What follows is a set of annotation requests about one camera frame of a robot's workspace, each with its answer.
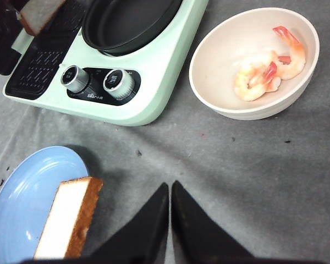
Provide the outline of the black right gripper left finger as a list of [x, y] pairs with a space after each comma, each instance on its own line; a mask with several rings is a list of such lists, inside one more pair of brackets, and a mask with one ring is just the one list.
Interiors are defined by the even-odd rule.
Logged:
[[168, 233], [169, 187], [162, 183], [138, 213], [87, 263], [153, 263]]

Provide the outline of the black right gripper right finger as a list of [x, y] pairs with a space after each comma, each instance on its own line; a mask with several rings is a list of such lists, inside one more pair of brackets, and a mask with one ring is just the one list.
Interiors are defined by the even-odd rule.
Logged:
[[172, 228], [190, 263], [253, 260], [254, 256], [224, 231], [179, 181], [171, 189]]

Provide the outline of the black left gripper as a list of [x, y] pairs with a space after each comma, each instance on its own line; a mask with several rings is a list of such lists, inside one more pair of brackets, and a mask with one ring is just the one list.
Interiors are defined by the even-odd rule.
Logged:
[[26, 4], [27, 1], [0, 1], [1, 75], [10, 75], [20, 58], [20, 53], [12, 48], [12, 44], [23, 29], [19, 12]]

